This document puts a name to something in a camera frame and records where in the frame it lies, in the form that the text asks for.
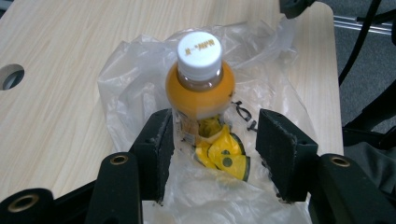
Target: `table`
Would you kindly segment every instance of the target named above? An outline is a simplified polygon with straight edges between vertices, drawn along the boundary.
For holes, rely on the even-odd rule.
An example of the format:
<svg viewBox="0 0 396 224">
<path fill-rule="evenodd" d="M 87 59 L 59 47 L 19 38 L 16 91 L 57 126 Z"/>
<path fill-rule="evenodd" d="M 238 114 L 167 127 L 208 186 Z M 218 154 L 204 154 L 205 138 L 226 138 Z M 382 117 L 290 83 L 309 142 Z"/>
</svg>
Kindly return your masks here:
<svg viewBox="0 0 396 224">
<path fill-rule="evenodd" d="M 276 28 L 278 11 L 277 0 L 15 1 L 0 20 L 0 81 L 8 64 L 22 66 L 24 78 L 0 91 L 0 201 L 29 188 L 58 198 L 96 178 L 112 149 L 96 79 L 122 40 L 240 21 Z M 319 154 L 343 154 L 331 9 L 315 3 L 297 30 L 290 82 Z"/>
</svg>

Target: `wood grain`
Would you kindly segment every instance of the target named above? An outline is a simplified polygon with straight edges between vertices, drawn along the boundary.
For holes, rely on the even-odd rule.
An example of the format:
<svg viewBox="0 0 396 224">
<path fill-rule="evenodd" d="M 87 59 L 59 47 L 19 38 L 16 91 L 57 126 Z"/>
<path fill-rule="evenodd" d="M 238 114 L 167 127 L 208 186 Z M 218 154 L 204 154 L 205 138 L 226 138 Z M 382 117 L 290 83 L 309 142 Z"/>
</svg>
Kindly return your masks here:
<svg viewBox="0 0 396 224">
<path fill-rule="evenodd" d="M 0 201 L 28 188 L 57 198 L 96 178 L 112 149 L 96 79 L 122 40 L 240 21 L 275 28 L 281 17 L 276 0 L 15 1 L 0 20 L 0 68 L 20 64 L 25 76 L 0 91 Z M 315 3 L 298 30 L 290 81 L 320 151 L 342 153 L 331 10 Z"/>
</svg>

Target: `clear plastic bag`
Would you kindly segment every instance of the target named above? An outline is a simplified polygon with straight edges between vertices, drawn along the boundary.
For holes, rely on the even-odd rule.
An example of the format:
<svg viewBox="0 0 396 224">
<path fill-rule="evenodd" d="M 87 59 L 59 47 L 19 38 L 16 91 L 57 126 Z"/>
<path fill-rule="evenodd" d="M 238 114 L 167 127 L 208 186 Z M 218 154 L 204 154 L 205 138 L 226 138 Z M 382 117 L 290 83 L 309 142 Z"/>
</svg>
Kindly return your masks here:
<svg viewBox="0 0 396 224">
<path fill-rule="evenodd" d="M 141 35 L 122 42 L 107 60 L 98 85 L 106 125 L 115 151 L 127 151 L 149 116 L 169 108 L 165 79 L 177 60 L 178 40 L 191 31 L 216 36 L 223 60 L 235 74 L 234 102 L 251 114 L 246 122 L 230 105 L 224 119 L 241 139 L 250 157 L 247 182 L 225 172 L 205 168 L 194 159 L 191 147 L 175 139 L 163 206 L 144 202 L 145 223 L 309 223 L 306 203 L 284 204 L 276 197 L 268 170 L 255 150 L 256 133 L 249 131 L 260 108 L 288 117 L 316 139 L 310 118 L 286 71 L 297 56 L 291 47 L 295 21 L 283 20 L 272 31 L 264 22 L 209 26 L 178 32 L 161 42 Z"/>
</svg>

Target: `plastic bottle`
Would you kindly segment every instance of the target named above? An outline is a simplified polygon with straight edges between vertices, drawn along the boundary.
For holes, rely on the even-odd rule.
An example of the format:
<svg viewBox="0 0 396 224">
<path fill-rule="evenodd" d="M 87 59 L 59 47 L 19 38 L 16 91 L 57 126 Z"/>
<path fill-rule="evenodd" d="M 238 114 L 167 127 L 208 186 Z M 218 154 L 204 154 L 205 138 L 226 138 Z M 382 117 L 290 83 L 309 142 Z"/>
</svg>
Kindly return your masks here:
<svg viewBox="0 0 396 224">
<path fill-rule="evenodd" d="M 233 71 L 221 59 L 220 42 L 205 32 L 184 36 L 177 46 L 177 62 L 166 79 L 177 134 L 194 146 L 202 140 L 210 143 L 216 139 L 234 87 Z"/>
</svg>

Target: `bottle cap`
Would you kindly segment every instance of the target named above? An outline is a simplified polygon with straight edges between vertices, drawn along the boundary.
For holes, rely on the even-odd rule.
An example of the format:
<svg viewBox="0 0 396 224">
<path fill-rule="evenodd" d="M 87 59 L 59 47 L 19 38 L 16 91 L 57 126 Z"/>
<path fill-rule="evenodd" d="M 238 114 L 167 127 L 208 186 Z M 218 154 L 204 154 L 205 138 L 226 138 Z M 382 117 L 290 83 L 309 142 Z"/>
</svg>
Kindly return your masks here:
<svg viewBox="0 0 396 224">
<path fill-rule="evenodd" d="M 211 34 L 194 32 L 184 36 L 177 46 L 177 69 L 188 79 L 205 81 L 221 69 L 221 44 Z"/>
</svg>

